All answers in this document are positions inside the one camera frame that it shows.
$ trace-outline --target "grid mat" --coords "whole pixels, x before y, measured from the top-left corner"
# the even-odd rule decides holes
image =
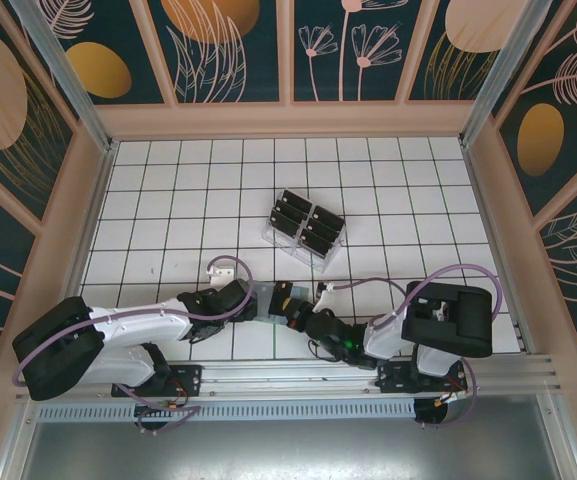
[[[345,247],[324,274],[261,239],[283,188],[346,218]],[[236,255],[259,281],[348,283],[389,276],[405,286],[454,263],[496,272],[456,138],[308,138],[123,142],[82,281],[88,305],[152,304],[207,287],[207,263]],[[443,282],[493,292],[478,272]],[[344,321],[391,311],[402,295],[382,283],[336,293]],[[506,302],[493,351],[523,350]],[[160,344],[167,359],[311,359],[305,335],[259,322],[229,324],[190,346]],[[402,351],[403,355],[411,351]]]

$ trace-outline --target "flower illustration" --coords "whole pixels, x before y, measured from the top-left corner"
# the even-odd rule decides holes
[[[352,46],[359,66],[359,81],[357,86],[357,100],[361,100],[361,80],[364,68],[388,65],[401,60],[397,27],[374,27],[366,37],[366,25],[354,27],[351,32]]]
[[[308,55],[308,64],[310,66],[310,82],[312,83],[312,92],[315,95],[315,101],[319,101],[317,87],[315,86],[315,73],[312,67],[312,59],[318,55],[327,55],[336,52],[339,47],[337,42],[333,42],[334,36],[330,31],[330,26],[314,27],[312,32],[308,27],[299,29],[299,39]]]
[[[350,13],[361,10],[386,10],[388,8],[401,7],[408,3],[408,0],[387,0],[380,2],[378,0],[341,0],[341,6]]]

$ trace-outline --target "white grid floor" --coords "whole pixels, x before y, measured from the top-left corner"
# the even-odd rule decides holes
[[[346,218],[347,246],[325,274],[261,239],[283,188]],[[122,143],[82,282],[86,303],[145,305],[205,288],[206,264],[220,254],[244,260],[257,280],[294,281],[311,291],[319,280],[370,276],[405,286],[454,263],[496,271],[456,138]],[[478,272],[442,281],[493,291]],[[403,300],[382,283],[336,295],[335,313],[351,323]],[[502,312],[494,352],[519,352],[505,302]],[[177,361],[312,358],[305,334],[259,322],[228,325],[192,348],[160,346]]]

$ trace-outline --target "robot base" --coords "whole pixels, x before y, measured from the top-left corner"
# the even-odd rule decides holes
[[[170,375],[162,388],[154,388],[147,382],[134,389],[135,395],[142,398],[176,398],[179,396],[177,387],[174,384],[176,380],[189,397],[197,397],[201,389],[202,369],[201,365],[170,365]],[[126,394],[117,388],[116,385],[112,386],[110,395],[112,397],[126,397]]]
[[[413,363],[410,360],[390,361],[377,369],[379,379],[375,383],[381,393],[441,393],[453,390],[453,385],[446,377],[430,377],[416,373],[413,378]],[[468,389],[464,365],[456,362],[448,372],[455,382],[464,390]]]

